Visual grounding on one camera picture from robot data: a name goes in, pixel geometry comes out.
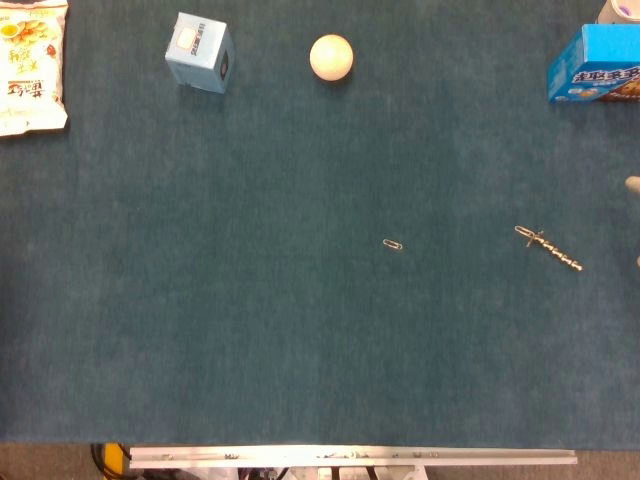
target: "blue cardboard box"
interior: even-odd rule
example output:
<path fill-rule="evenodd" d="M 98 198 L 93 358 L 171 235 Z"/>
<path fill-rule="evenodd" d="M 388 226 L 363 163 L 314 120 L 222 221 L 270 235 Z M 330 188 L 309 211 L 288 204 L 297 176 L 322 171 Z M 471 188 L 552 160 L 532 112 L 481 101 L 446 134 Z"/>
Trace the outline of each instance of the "blue cardboard box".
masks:
<path fill-rule="evenodd" d="M 583 25 L 547 82 L 550 102 L 639 101 L 640 25 Z"/>

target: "teal felt mat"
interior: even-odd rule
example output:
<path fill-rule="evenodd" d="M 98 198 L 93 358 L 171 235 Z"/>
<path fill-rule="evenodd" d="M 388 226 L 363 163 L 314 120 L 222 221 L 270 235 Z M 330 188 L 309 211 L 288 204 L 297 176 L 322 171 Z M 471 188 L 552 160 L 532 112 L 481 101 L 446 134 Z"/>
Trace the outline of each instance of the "teal felt mat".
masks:
<path fill-rule="evenodd" d="M 640 107 L 546 101 L 602 3 L 72 2 L 68 129 L 0 140 L 0 440 L 640 448 Z"/>

